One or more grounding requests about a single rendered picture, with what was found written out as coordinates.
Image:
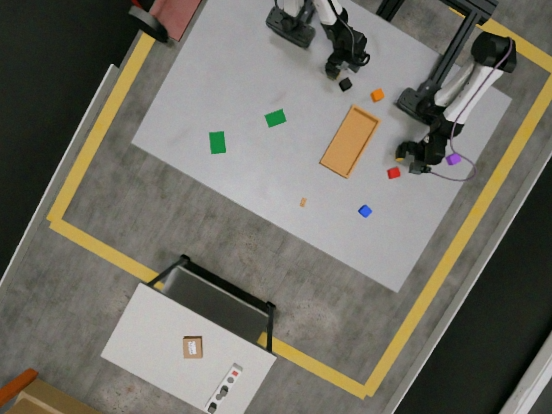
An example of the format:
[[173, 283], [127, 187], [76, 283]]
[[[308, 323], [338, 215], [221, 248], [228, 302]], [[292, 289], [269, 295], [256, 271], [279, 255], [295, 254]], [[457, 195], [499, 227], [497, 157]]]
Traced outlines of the green flat panel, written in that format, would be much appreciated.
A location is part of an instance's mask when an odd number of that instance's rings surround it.
[[211, 154], [226, 153], [224, 131], [209, 132]]

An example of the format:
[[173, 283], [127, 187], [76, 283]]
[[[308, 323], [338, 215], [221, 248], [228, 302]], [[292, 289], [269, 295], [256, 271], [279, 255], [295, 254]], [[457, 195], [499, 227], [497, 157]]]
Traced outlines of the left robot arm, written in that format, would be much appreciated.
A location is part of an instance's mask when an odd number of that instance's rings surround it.
[[[508, 54], [511, 42], [512, 49]], [[502, 68], [495, 68], [506, 53], [506, 59], [500, 64]], [[422, 96], [412, 88], [408, 88], [401, 98], [402, 105], [432, 124], [430, 132], [422, 140], [423, 145], [427, 145], [425, 156], [415, 153], [409, 173], [422, 175], [422, 172], [432, 170], [427, 165], [440, 164], [446, 156], [446, 146], [451, 138], [454, 123], [459, 119], [453, 137], [462, 132], [470, 111], [490, 85], [503, 72], [512, 73], [517, 65], [516, 41], [486, 31], [475, 39], [471, 54], [456, 75], [430, 98]]]

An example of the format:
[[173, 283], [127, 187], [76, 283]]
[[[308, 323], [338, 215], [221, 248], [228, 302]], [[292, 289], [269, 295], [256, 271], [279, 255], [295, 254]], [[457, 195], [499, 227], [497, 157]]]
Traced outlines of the blue block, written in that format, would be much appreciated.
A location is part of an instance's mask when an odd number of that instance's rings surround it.
[[371, 213], [372, 213], [372, 210], [367, 206], [367, 205], [363, 205], [359, 210], [358, 212], [365, 218], [367, 218]]

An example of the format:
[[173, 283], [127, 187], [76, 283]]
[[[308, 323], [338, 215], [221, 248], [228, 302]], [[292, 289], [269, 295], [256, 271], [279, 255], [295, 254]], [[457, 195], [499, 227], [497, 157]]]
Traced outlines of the red block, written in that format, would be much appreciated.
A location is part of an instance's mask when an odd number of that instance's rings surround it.
[[388, 174], [389, 179], [393, 179], [393, 178], [397, 178], [397, 177], [401, 176], [399, 168], [394, 168], [394, 169], [387, 170], [387, 174]]

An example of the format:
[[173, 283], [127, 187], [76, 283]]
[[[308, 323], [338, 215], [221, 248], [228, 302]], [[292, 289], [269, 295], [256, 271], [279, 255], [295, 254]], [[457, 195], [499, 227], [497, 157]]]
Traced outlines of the orange block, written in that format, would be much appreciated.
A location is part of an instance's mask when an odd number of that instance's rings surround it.
[[377, 101], [379, 101], [379, 100], [381, 100], [382, 98], [385, 97], [381, 88], [380, 88], [380, 89], [377, 89], [377, 90], [375, 90], [375, 91], [373, 91], [373, 92], [370, 94], [370, 96], [371, 96], [371, 98], [372, 98], [372, 100], [373, 100], [373, 103], [375, 103], [375, 102], [377, 102]]

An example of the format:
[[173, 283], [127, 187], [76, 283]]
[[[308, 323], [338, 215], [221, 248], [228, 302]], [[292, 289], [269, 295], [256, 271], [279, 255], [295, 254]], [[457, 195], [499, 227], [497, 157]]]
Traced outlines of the wooden tray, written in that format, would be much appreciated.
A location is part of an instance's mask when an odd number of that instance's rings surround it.
[[319, 164], [348, 179], [381, 121], [353, 104]]

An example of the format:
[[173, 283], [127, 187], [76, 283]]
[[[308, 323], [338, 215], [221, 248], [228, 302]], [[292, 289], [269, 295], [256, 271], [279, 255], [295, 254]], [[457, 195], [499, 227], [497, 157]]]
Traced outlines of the green flat card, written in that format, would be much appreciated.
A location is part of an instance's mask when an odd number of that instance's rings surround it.
[[279, 125], [281, 123], [287, 122], [283, 109], [277, 110], [275, 112], [264, 115], [267, 121], [268, 127]]

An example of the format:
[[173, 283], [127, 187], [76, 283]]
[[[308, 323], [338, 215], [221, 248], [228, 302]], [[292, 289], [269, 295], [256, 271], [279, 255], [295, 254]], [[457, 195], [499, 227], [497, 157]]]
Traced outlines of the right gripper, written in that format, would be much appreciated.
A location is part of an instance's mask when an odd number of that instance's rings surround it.
[[327, 63], [325, 64], [325, 72], [327, 75], [336, 80], [338, 75], [341, 73], [340, 69], [336, 68], [337, 64], [338, 66], [341, 66], [341, 64], [344, 62], [342, 58], [348, 53], [348, 50], [341, 48], [336, 49], [333, 47], [333, 53], [328, 57]]

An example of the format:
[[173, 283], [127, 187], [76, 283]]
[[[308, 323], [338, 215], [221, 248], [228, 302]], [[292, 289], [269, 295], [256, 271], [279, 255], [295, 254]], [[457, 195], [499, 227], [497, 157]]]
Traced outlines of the purple block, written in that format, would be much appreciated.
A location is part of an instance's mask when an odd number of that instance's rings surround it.
[[461, 158], [458, 155], [456, 155], [455, 153], [449, 155], [449, 157], [446, 157], [446, 160], [447, 160], [448, 165], [455, 165], [455, 164], [462, 161]]

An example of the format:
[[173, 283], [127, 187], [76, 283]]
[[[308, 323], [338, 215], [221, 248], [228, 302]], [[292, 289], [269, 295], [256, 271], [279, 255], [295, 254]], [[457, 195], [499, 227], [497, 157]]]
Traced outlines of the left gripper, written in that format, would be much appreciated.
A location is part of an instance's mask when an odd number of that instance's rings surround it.
[[402, 142], [401, 145], [398, 145], [395, 151], [395, 160], [403, 160], [406, 157], [406, 152], [409, 151], [409, 155], [412, 156], [415, 156], [415, 153], [425, 156], [425, 146], [423, 145], [422, 140], [418, 144], [414, 141], [409, 141], [408, 143]]

